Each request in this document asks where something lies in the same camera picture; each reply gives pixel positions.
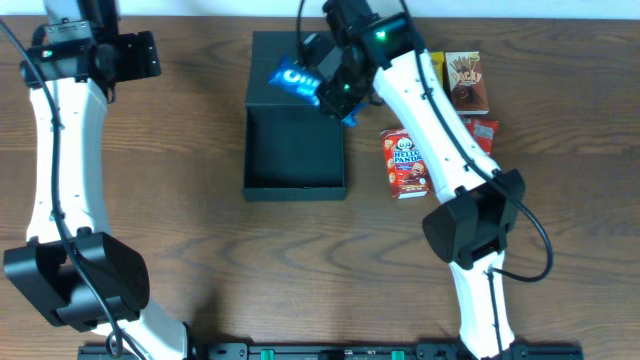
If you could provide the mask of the blue Oreo packet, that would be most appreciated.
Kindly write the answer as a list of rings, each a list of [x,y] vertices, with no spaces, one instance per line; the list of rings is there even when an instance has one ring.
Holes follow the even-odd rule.
[[[311,70],[297,65],[289,57],[280,59],[268,83],[297,96],[325,114],[338,118],[345,127],[357,125],[356,114],[361,106],[357,105],[349,115],[340,115],[337,108],[319,93],[324,80]]]

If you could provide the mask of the yellow snack bag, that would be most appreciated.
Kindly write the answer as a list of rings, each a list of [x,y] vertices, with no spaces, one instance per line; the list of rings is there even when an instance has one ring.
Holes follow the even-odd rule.
[[[444,87],[444,61],[445,56],[443,52],[431,52],[431,63],[434,68],[436,77],[441,87]]]

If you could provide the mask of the dark green box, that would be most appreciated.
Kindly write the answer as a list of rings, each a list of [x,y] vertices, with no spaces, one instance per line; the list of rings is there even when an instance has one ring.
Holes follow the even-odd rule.
[[[294,55],[294,32],[253,33],[242,189],[248,201],[334,201],[347,194],[343,126],[269,83],[281,59]]]

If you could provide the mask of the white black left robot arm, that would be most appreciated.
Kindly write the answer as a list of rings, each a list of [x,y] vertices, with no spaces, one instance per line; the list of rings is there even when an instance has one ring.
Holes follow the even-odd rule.
[[[118,359],[189,359],[185,324],[150,295],[143,257],[111,231],[102,130],[121,82],[160,74],[153,35],[123,34],[115,0],[56,0],[20,46],[36,121],[36,187],[23,246],[4,254],[10,282],[54,327],[92,332]]]

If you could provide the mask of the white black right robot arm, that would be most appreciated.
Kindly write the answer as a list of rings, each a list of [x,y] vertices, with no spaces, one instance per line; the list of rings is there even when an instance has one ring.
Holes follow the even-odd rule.
[[[477,359],[504,356],[515,335],[500,272],[517,214],[490,182],[505,180],[520,193],[520,176],[502,173],[470,135],[407,12],[383,18],[365,1],[328,1],[323,11],[343,52],[326,94],[350,109],[376,92],[400,120],[440,203],[422,226],[433,251],[451,269],[461,342]]]

